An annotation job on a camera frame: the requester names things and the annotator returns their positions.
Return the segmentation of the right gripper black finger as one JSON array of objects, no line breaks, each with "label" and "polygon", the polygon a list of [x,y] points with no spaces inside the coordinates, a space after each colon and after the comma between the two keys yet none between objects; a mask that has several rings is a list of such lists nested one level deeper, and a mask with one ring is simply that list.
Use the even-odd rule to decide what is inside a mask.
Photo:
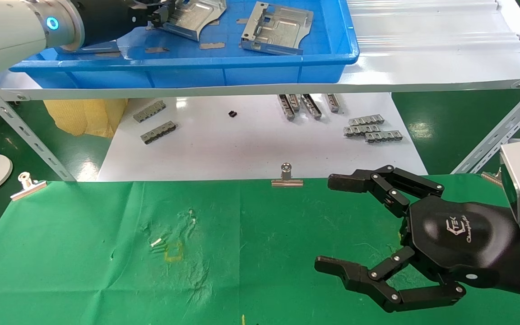
[{"label": "right gripper black finger", "polygon": [[437,286],[398,291],[387,280],[409,266],[415,251],[406,246],[374,268],[332,257],[318,256],[314,268],[324,274],[338,276],[345,290],[369,296],[388,313],[431,309],[456,304],[466,290],[448,276],[438,275]]},{"label": "right gripper black finger", "polygon": [[444,186],[404,169],[386,165],[378,169],[357,169],[350,175],[331,174],[328,189],[349,193],[370,193],[397,218],[409,214],[411,202],[404,194],[416,198],[441,197]]}]

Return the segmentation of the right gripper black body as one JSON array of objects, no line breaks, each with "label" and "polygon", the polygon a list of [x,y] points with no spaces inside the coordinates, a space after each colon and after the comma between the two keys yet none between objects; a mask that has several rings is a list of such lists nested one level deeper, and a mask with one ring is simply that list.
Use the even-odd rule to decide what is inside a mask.
[{"label": "right gripper black body", "polygon": [[410,206],[401,230],[427,279],[520,294],[520,228],[509,208],[429,196]]}]

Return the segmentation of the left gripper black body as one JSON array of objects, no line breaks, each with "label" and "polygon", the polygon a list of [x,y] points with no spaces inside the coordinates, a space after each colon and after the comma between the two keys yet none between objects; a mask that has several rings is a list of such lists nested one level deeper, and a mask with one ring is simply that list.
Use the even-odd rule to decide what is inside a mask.
[{"label": "left gripper black body", "polygon": [[116,40],[146,27],[150,12],[134,0],[73,0],[83,23],[81,47]]}]

